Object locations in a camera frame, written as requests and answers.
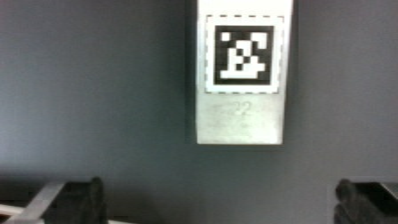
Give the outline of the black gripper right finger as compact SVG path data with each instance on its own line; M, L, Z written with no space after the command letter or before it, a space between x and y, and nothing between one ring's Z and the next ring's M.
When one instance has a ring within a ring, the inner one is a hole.
M333 224L398 224L398 182L339 181Z

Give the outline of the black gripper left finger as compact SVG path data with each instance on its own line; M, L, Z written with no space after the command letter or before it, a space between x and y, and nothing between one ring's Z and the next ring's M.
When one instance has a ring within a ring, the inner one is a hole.
M53 193L39 217L42 224L108 224L101 178L49 183L47 188Z

